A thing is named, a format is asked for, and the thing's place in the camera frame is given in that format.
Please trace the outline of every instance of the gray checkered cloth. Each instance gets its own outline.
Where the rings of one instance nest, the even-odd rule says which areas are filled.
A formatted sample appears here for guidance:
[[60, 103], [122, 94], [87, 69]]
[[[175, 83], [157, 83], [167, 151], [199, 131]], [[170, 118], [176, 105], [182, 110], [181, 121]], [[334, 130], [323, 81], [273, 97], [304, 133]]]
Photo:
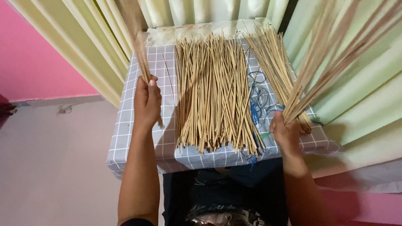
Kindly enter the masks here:
[[[230, 145], [222, 146], [217, 149], [216, 152], [208, 153], [204, 151], [203, 155], [200, 155], [198, 150], [192, 146], [175, 148], [174, 108], [177, 105], [177, 84], [173, 45], [147, 47], [146, 49], [150, 72], [159, 78], [158, 86], [162, 94], [161, 116], [164, 128], [161, 129], [156, 124], [152, 129], [158, 172], [161, 174], [191, 169], [250, 164], [251, 161], [253, 161], [253, 157], [247, 155], [247, 150], [243, 150], [242, 152], [237, 151], [237, 153], [235, 153], [235, 150], [231, 148]], [[162, 54], [166, 60], [169, 76]], [[248, 72], [257, 71], [259, 69], [258, 62], [252, 53], [250, 53], [250, 55], [247, 54], [246, 61], [249, 63]], [[106, 160], [107, 166], [118, 179], [121, 179], [127, 161], [131, 131], [134, 123], [133, 99], [135, 85], [140, 75], [141, 72], [138, 63], [133, 54], [124, 83], [115, 131], [112, 136], [109, 154]], [[257, 82], [263, 82], [264, 80], [262, 74], [256, 76]], [[269, 95], [271, 105], [274, 105], [277, 103], [277, 100], [272, 92], [270, 84], [265, 80], [263, 85], [269, 90], [269, 94], [267, 95]], [[309, 109], [307, 113], [314, 115], [311, 109]], [[269, 123], [272, 118], [273, 112], [270, 112], [266, 115], [265, 119], [260, 120], [260, 123], [257, 125], [260, 134], [268, 132]], [[265, 137], [263, 141], [267, 148], [260, 151], [261, 155], [259, 155], [257, 161], [281, 156], [271, 135]], [[300, 137], [300, 148], [303, 152], [328, 155], [338, 152], [341, 146], [334, 141], [328, 140], [321, 126], [315, 125], [312, 127], [311, 134], [304, 134]]]

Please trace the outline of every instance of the pink wall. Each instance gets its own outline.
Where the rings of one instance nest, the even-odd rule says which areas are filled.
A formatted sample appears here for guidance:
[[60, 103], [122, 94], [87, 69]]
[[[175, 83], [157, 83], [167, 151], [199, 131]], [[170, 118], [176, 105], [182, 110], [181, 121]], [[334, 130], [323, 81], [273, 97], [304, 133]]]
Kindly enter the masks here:
[[0, 95], [13, 102], [96, 94], [6, 0], [0, 0]]

